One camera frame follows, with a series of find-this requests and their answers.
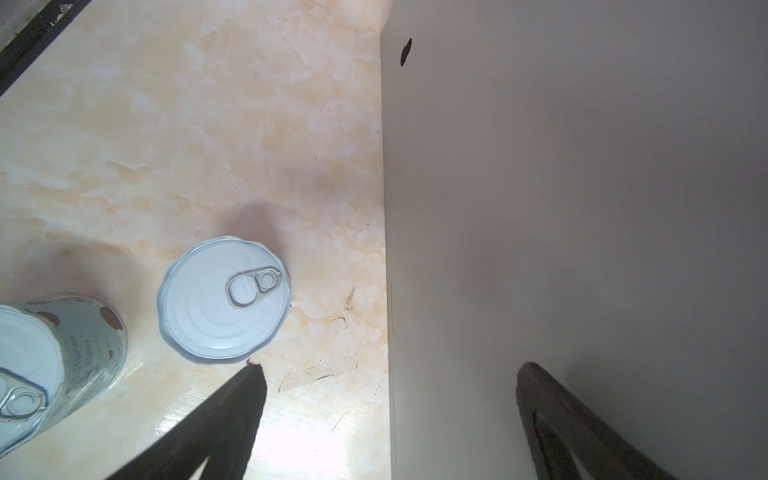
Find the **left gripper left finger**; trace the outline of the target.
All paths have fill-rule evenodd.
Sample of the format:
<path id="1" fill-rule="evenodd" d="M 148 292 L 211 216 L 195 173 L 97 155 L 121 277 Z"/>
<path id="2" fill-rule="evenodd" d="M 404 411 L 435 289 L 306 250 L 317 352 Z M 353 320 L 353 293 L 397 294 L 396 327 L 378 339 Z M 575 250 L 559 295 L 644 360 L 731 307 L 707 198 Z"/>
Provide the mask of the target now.
<path id="1" fill-rule="evenodd" d="M 113 479 L 242 479 L 267 398 L 263 368 L 249 363 Z"/>

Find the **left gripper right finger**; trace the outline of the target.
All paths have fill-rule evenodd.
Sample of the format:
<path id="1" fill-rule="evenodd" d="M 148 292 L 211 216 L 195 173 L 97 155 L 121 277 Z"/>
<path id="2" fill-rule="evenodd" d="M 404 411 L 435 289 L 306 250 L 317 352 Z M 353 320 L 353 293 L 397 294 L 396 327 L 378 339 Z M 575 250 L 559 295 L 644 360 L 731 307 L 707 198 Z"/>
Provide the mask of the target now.
<path id="1" fill-rule="evenodd" d="M 517 405 L 540 479 L 670 479 L 544 368 L 517 373 Z"/>

